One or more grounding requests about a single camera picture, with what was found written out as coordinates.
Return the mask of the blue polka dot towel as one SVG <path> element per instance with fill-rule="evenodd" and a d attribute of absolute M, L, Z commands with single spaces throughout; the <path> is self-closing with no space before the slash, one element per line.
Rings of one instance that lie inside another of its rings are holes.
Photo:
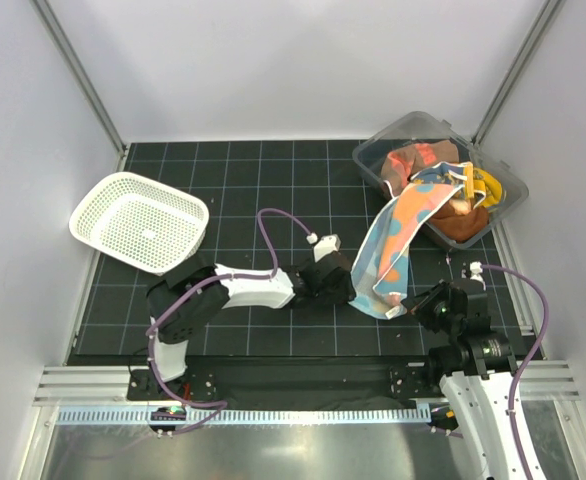
<path fill-rule="evenodd" d="M 406 312 L 401 301 L 408 297 L 410 244 L 445 203 L 464 200 L 464 163 L 440 162 L 418 172 L 377 214 L 352 266 L 351 306 L 379 320 Z"/>

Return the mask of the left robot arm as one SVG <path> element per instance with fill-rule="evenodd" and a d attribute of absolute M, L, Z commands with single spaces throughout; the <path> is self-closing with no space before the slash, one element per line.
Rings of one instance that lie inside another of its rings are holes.
<path fill-rule="evenodd" d="M 240 307 L 279 310 L 346 304 L 355 299 L 351 267 L 340 252 L 276 271 L 206 265 L 199 257 L 186 260 L 147 290 L 150 321 L 155 327 L 150 389 L 163 400 L 181 395 L 188 342 L 219 312 Z"/>

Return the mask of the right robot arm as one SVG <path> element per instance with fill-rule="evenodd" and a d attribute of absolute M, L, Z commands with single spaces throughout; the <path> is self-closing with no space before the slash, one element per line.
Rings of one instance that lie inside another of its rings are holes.
<path fill-rule="evenodd" d="M 402 306 L 425 329 L 447 337 L 446 345 L 429 350 L 423 382 L 448 400 L 475 477 L 544 479 L 522 407 L 522 366 L 508 338 L 491 327 L 485 285 L 440 281 Z"/>

